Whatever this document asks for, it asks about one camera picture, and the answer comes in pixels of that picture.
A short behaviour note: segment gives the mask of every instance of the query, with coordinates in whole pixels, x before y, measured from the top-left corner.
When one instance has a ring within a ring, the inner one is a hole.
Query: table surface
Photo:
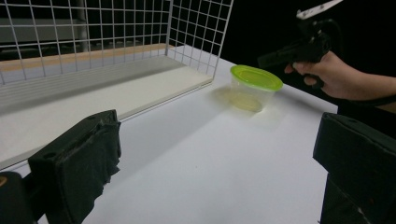
[[[84,224],[318,223],[327,172],[313,149],[336,105],[284,85],[262,112],[238,109],[231,66],[220,60],[209,86],[122,120],[120,171]]]

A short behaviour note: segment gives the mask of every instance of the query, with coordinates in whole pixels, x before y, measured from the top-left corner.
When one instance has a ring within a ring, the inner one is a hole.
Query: wire mesh panel
[[[165,54],[213,75],[232,3],[0,0],[0,83]]]

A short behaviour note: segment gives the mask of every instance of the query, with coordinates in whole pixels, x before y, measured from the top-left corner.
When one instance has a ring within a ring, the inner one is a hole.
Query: metal wire rack
[[[232,4],[2,0],[0,84],[158,56],[214,75]]]

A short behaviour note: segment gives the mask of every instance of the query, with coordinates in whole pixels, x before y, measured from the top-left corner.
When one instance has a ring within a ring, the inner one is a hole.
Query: round container
[[[274,74],[246,65],[231,67],[231,103],[238,108],[260,112],[279,91],[283,82]]]

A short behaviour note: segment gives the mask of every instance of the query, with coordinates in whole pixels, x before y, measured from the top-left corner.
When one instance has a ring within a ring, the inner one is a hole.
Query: container with green lid
[[[283,82],[274,74],[247,65],[231,67],[231,102],[238,108],[260,112]]]

